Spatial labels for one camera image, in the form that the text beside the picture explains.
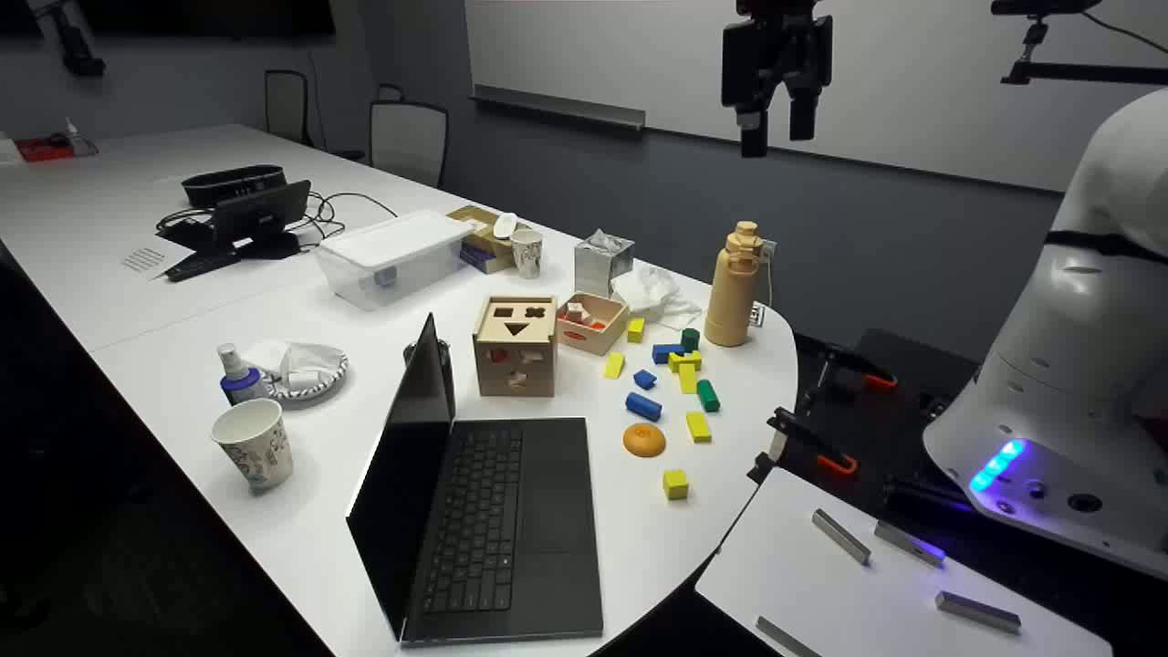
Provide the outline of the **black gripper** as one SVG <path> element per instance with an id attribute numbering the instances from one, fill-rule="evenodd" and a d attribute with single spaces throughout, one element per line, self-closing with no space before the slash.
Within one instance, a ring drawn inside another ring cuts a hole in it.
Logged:
<path id="1" fill-rule="evenodd" d="M 765 106 L 789 92 L 789 138 L 813 138 L 816 93 L 832 84 L 832 18 L 816 0 L 733 0 L 738 25 L 722 28 L 722 102 L 738 108 L 742 152 L 771 149 Z"/>

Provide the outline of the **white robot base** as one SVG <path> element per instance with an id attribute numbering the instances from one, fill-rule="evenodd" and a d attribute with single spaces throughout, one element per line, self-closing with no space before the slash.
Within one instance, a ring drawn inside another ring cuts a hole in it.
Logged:
<path id="1" fill-rule="evenodd" d="M 1092 135 L 1034 275 L 922 449 L 974 512 L 1168 575 L 1168 92 Z"/>

